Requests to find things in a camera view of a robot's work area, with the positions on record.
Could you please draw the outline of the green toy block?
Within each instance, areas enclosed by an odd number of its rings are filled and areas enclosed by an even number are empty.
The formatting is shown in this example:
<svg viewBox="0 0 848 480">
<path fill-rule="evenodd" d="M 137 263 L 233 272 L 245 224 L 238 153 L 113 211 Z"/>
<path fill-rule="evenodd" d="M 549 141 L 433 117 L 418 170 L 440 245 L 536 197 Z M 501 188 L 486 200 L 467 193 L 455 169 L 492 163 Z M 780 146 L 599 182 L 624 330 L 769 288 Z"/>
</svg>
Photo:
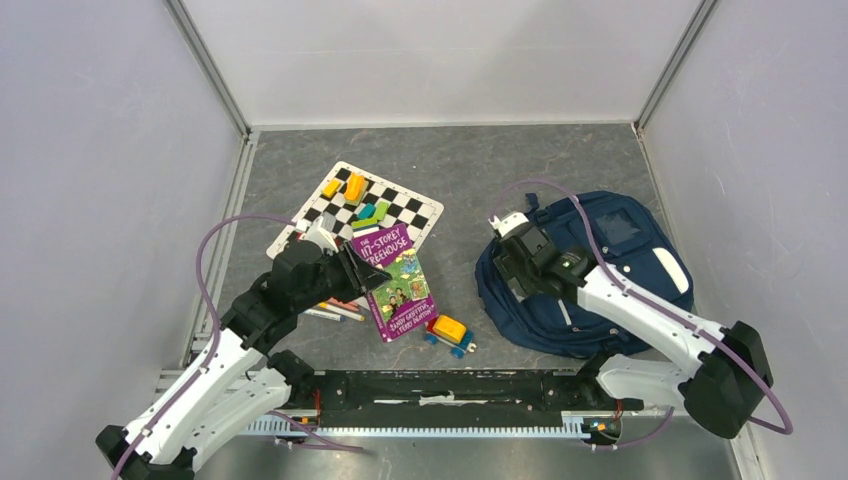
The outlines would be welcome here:
<svg viewBox="0 0 848 480">
<path fill-rule="evenodd" d="M 387 214 L 390 204 L 385 201 L 379 201 L 374 205 L 376 206 L 376 211 L 372 218 L 365 220 L 359 220 L 357 218 L 351 223 L 351 226 L 354 231 L 371 228 L 380 224 L 380 222 Z"/>
</svg>

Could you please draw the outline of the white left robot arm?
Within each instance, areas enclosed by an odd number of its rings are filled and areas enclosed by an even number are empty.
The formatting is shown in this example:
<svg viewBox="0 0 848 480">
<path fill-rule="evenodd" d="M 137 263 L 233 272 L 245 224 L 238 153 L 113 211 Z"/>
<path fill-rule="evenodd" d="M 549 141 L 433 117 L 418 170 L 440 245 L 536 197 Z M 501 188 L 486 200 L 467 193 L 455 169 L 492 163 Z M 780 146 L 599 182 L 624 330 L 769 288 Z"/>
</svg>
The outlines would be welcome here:
<svg viewBox="0 0 848 480">
<path fill-rule="evenodd" d="M 313 368 L 274 347 L 305 310 L 331 298 L 351 302 L 391 278 L 348 242 L 289 244 L 214 319 L 212 339 L 166 393 L 126 426 L 108 425 L 97 436 L 113 478 L 191 479 L 202 454 L 256 418 L 284 404 L 306 405 L 316 390 Z"/>
</svg>

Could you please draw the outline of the yellow red toy car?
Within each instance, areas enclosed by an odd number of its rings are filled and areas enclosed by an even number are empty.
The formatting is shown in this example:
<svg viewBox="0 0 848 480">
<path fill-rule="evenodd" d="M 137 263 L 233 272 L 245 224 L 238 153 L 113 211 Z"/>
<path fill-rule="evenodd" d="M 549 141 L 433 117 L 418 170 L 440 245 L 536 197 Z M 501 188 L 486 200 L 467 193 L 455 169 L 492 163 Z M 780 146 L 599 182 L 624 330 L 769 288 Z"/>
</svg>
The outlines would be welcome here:
<svg viewBox="0 0 848 480">
<path fill-rule="evenodd" d="M 465 324 L 447 315 L 440 315 L 427 323 L 425 340 L 432 345 L 446 345 L 457 359 L 477 350 L 474 333 Z"/>
</svg>

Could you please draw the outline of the magenta cover book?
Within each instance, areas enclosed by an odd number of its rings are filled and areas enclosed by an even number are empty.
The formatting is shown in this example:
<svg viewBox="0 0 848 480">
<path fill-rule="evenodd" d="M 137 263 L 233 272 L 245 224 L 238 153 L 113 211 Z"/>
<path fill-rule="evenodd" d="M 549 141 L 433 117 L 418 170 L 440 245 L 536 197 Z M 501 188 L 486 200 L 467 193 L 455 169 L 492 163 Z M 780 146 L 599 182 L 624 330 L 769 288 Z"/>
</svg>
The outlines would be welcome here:
<svg viewBox="0 0 848 480">
<path fill-rule="evenodd" d="M 439 315 L 407 227 L 398 224 L 354 233 L 354 250 L 391 279 L 366 295 L 380 339 L 392 342 Z"/>
</svg>

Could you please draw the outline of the red marker pen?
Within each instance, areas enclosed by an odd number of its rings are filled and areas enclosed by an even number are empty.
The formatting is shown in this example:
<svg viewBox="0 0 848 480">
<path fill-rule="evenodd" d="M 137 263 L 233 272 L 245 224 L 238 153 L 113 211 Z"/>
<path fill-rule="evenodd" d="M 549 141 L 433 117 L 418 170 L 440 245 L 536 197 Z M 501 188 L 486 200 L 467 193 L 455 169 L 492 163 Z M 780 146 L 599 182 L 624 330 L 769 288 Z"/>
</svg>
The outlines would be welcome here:
<svg viewBox="0 0 848 480">
<path fill-rule="evenodd" d="M 337 306 L 339 308 L 343 308 L 343 309 L 350 310 L 350 311 L 358 311 L 359 308 L 360 308 L 360 306 L 357 302 L 342 302 L 342 301 L 339 301 L 335 298 L 330 298 L 328 300 L 328 303 L 332 304 L 334 306 Z"/>
</svg>

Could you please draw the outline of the orange yellow toy block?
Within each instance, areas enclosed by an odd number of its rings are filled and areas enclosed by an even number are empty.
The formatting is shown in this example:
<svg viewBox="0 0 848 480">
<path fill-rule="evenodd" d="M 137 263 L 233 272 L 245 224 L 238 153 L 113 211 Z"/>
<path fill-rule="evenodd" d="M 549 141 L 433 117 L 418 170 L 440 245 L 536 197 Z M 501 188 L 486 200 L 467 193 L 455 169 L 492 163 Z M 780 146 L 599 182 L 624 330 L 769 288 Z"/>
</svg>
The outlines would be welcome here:
<svg viewBox="0 0 848 480">
<path fill-rule="evenodd" d="M 366 178 L 358 173 L 352 173 L 346 181 L 343 198 L 348 205 L 359 205 L 367 189 Z"/>
</svg>

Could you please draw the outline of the teal toy block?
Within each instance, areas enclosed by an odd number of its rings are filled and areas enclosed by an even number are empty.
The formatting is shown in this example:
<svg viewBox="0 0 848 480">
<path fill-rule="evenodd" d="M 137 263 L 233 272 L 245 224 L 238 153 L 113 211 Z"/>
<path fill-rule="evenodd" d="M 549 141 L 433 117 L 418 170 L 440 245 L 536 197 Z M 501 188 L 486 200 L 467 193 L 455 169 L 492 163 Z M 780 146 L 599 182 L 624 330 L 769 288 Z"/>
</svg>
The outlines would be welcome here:
<svg viewBox="0 0 848 480">
<path fill-rule="evenodd" d="M 363 208 L 359 211 L 359 213 L 357 214 L 357 218 L 359 220 L 365 220 L 365 219 L 372 218 L 375 211 L 376 211 L 376 206 L 374 204 L 366 203 L 363 206 Z"/>
</svg>

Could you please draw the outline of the black white chessboard mat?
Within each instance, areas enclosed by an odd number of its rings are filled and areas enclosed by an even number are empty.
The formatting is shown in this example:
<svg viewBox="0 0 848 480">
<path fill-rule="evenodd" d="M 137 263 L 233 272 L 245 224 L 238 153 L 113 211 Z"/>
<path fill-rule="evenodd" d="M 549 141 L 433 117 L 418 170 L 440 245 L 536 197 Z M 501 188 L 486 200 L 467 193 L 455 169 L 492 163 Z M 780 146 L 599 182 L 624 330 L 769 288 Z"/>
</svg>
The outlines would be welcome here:
<svg viewBox="0 0 848 480">
<path fill-rule="evenodd" d="M 363 168 L 339 161 L 327 173 L 266 250 L 269 258 L 280 253 L 305 227 L 324 220 L 325 229 L 338 240 L 354 237 L 356 223 L 367 214 L 381 220 L 379 228 L 404 224 L 413 245 L 420 247 L 444 212 L 441 202 L 384 179 Z"/>
</svg>

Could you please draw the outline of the blue cap white marker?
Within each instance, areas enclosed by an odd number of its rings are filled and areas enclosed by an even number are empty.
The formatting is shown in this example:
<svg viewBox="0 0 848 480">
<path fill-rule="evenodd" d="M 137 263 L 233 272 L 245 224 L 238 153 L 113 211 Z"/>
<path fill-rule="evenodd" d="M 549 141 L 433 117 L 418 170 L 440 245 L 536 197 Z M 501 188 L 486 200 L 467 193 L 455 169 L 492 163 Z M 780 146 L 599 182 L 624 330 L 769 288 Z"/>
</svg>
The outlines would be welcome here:
<svg viewBox="0 0 848 480">
<path fill-rule="evenodd" d="M 335 321 L 335 322 L 343 322 L 345 320 L 345 318 L 342 315 L 339 315 L 339 314 L 333 313 L 333 312 L 324 311 L 324 310 L 319 310 L 319 309 L 307 309 L 307 310 L 303 311 L 303 314 L 308 315 L 308 316 L 312 316 L 312 317 L 316 317 L 316 318 L 331 320 L 331 321 Z"/>
</svg>

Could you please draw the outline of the yellow white marker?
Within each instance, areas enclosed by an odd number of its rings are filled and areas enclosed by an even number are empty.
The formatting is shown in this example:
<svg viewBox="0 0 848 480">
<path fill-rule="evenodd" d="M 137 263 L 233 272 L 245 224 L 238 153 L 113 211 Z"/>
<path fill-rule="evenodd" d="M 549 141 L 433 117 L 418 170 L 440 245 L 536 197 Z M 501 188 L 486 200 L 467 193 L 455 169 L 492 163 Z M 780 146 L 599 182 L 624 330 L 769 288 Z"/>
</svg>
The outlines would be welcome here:
<svg viewBox="0 0 848 480">
<path fill-rule="evenodd" d="M 332 312 L 332 313 L 338 314 L 340 316 L 350 318 L 350 319 L 353 319 L 353 320 L 356 320 L 356 321 L 359 321 L 359 322 L 363 322 L 365 320 L 365 316 L 363 314 L 361 314 L 356 309 L 351 310 L 349 308 L 343 308 L 343 307 L 340 307 L 338 305 L 335 305 L 335 304 L 332 304 L 332 303 L 326 303 L 326 302 L 320 303 L 319 307 L 324 309 L 324 310 L 327 310 L 329 312 Z"/>
</svg>

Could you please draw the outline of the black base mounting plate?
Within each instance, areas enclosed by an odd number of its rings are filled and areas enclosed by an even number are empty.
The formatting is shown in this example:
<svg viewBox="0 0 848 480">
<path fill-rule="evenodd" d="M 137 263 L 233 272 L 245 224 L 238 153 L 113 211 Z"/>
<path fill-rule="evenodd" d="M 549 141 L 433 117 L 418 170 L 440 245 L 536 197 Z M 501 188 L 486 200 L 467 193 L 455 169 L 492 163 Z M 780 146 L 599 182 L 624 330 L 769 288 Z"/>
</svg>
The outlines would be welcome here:
<svg viewBox="0 0 848 480">
<path fill-rule="evenodd" d="M 326 370 L 279 411 L 316 413 L 322 427 L 554 426 L 564 412 L 638 412 L 574 370 Z"/>
</svg>

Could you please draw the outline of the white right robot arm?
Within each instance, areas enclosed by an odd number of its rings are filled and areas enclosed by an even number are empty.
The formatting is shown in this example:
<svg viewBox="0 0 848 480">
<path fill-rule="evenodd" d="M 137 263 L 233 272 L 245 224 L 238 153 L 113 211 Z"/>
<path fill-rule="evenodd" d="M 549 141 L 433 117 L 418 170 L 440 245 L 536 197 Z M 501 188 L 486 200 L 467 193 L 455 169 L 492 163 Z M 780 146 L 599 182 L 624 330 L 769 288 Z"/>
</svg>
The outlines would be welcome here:
<svg viewBox="0 0 848 480">
<path fill-rule="evenodd" d="M 750 325 L 726 327 L 678 308 L 579 246 L 560 250 L 520 212 L 490 223 L 499 249 L 494 263 L 518 293 L 577 305 L 665 356 L 663 362 L 602 357 L 577 382 L 585 405 L 602 408 L 616 398 L 682 408 L 706 431 L 732 439 L 763 399 L 773 399 L 763 341 Z"/>
</svg>

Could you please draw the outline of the navy blue student backpack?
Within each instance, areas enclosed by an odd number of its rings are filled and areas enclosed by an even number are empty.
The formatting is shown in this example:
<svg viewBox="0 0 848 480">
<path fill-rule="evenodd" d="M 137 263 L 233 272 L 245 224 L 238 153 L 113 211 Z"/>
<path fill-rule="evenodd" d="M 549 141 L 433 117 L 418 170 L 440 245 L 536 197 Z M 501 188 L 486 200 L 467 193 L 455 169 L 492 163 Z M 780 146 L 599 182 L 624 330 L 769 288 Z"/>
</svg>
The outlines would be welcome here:
<svg viewBox="0 0 848 480">
<path fill-rule="evenodd" d="M 694 305 L 692 276 L 686 267 L 669 272 L 658 255 L 666 250 L 681 259 L 650 210 L 632 197 L 609 192 L 579 197 L 592 230 L 587 232 L 566 198 L 542 208 L 534 193 L 526 196 L 528 220 L 544 230 L 558 248 L 588 248 L 594 240 L 605 261 L 628 279 L 672 305 L 689 311 Z M 500 248 L 491 241 L 475 266 L 477 292 L 498 332 L 520 347 L 585 360 L 604 351 L 634 355 L 648 344 L 601 315 L 546 295 L 523 297 L 509 287 L 494 260 Z"/>
</svg>

